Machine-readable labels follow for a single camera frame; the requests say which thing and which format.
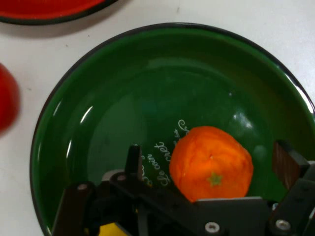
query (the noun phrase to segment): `yellow part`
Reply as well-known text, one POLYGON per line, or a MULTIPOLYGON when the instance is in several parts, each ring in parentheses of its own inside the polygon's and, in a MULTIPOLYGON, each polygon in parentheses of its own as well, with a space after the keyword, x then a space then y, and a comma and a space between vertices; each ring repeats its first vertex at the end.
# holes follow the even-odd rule
POLYGON ((100 227, 99 236, 127 236, 115 223, 100 227))

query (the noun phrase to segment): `red plate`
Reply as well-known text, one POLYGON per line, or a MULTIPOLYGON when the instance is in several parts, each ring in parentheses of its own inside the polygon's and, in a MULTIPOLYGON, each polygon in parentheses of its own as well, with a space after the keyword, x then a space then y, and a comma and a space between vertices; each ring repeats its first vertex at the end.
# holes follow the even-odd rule
POLYGON ((74 20, 117 0, 0 0, 0 21, 45 25, 74 20))

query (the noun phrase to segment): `black bowl rim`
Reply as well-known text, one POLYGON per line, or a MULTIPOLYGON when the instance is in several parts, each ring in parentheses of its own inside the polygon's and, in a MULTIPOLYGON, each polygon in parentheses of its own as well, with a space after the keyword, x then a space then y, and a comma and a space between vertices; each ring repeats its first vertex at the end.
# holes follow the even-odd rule
POLYGON ((274 57, 271 53, 269 53, 268 51, 266 51, 265 49, 263 49, 262 47, 260 47, 259 45, 257 45, 256 43, 250 41, 249 39, 246 39, 238 34, 232 33, 230 31, 224 30, 224 29, 220 29, 217 27, 213 27, 213 26, 208 26, 208 25, 202 25, 202 24, 195 24, 195 23, 162 23, 162 24, 155 24, 155 25, 149 25, 149 26, 144 26, 144 27, 140 27, 140 28, 136 28, 136 29, 132 29, 129 30, 127 32, 121 33, 117 36, 114 36, 108 40, 106 40, 105 42, 99 44, 98 46, 94 47, 92 50, 90 50, 88 53, 86 53, 83 57, 81 57, 66 73, 65 75, 59 80, 59 82, 57 83, 57 85, 54 87, 54 89, 52 90, 52 92, 50 93, 50 95, 48 96, 43 109, 40 112, 40 115, 38 117, 38 121, 35 127, 35 131, 34 131, 34 135, 33 135, 33 140, 32 140, 32 145, 31 145, 31 157, 30 157, 30 183, 31 183, 31 196, 32 196, 32 201, 33 201, 33 205, 35 208, 35 212, 36 212, 36 216, 37 219, 39 221, 40 227, 44 233, 45 236, 49 236, 47 230, 46 230, 46 226, 44 225, 44 221, 42 219, 42 216, 39 212, 38 206, 36 204, 36 199, 35 199, 35 190, 33 187, 33 179, 32 179, 32 156, 33 156, 33 152, 34 152, 34 142, 35 142, 35 136, 37 133, 37 129, 39 126, 39 123, 41 121, 41 118, 44 114, 44 112, 46 111, 46 108, 48 106, 48 104, 50 103, 51 99, 53 98, 54 94, 57 92, 57 90, 59 89, 59 87, 63 84, 63 82, 69 77, 69 75, 77 68, 79 67, 84 61, 86 61, 90 56, 92 56, 94 53, 96 53, 98 50, 100 50, 103 47, 106 47, 107 45, 122 39, 124 37, 127 36, 132 36, 144 31, 150 31, 150 30, 157 30, 157 29, 166 29, 166 28, 181 28, 181 29, 200 29, 200 30, 207 30, 207 31, 211 31, 211 32, 216 32, 216 33, 220 33, 222 35, 226 35, 229 37, 232 37, 236 40, 239 40, 241 42, 244 42, 250 46, 252 46, 253 48, 257 49, 258 51, 260 51, 261 53, 263 53, 265 56, 267 56, 274 64, 276 64, 288 77, 288 79, 296 86, 298 87, 301 92, 305 95, 305 97, 307 98, 306 102, 309 102, 309 104, 312 107, 313 110, 313 117, 315 118, 315 107, 314 104, 312 103, 310 97, 308 96, 308 94, 306 93, 306 91, 304 90, 304 88, 302 87, 302 85, 300 84, 300 82, 294 77, 294 75, 289 71, 289 69, 287 69, 276 57, 274 57))
POLYGON ((78 18, 82 18, 88 15, 91 15, 101 9, 108 7, 113 4, 117 0, 106 0, 100 2, 92 7, 89 7, 83 11, 76 12, 70 15, 56 17, 56 18, 48 18, 48 19, 28 19, 28 18, 12 18, 6 16, 0 16, 0 22, 9 23, 14 25, 26 25, 26 26, 40 26, 40 25, 53 25, 62 22, 76 20, 78 18))

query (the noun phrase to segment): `metal bolt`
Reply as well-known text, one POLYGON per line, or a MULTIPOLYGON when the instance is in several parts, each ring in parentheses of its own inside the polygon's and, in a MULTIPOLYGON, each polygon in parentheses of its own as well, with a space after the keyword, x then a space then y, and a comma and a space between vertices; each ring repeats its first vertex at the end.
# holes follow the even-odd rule
POLYGON ((125 179, 126 179, 125 175, 120 175, 120 176, 117 177, 118 181, 124 181, 125 179))
POLYGON ((205 230, 210 234, 216 234, 220 230, 220 225, 218 225, 216 222, 208 222, 205 225, 205 230))
POLYGON ((80 184, 79 186, 78 186, 78 190, 79 191, 81 191, 81 190, 85 190, 85 189, 87 189, 87 185, 85 184, 85 183, 82 183, 82 184, 80 184))
POLYGON ((291 229, 291 225, 286 220, 277 220, 276 227, 281 231, 289 231, 291 229))

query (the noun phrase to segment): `white table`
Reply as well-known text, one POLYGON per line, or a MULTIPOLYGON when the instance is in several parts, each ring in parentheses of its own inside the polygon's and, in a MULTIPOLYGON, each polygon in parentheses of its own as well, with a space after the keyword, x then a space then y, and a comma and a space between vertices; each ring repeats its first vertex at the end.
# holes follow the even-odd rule
POLYGON ((91 16, 58 25, 0 23, 0 62, 16 78, 22 96, 18 120, 0 136, 0 235, 42 235, 30 191, 32 136, 49 93, 86 52, 144 25, 212 25, 272 53, 315 101, 314 9, 314 0, 119 0, 91 16))

